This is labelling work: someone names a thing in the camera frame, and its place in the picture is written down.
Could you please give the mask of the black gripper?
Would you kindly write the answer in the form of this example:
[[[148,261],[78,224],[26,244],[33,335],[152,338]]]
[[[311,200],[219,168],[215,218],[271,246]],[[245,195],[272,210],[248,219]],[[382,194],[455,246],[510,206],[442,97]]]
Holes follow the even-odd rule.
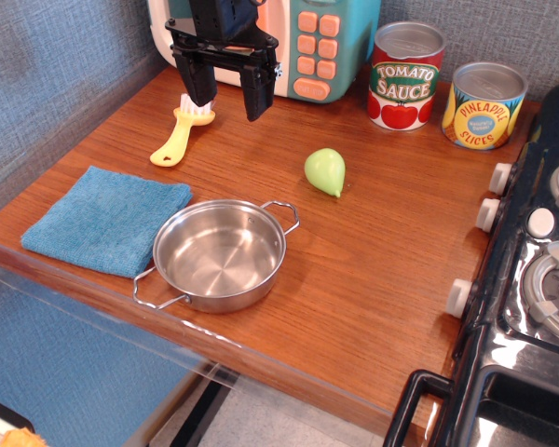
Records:
[[[191,17],[169,18],[172,57],[187,93],[199,107],[217,94],[213,67],[239,70],[247,119],[274,101],[278,40],[258,25],[263,1],[191,1]]]

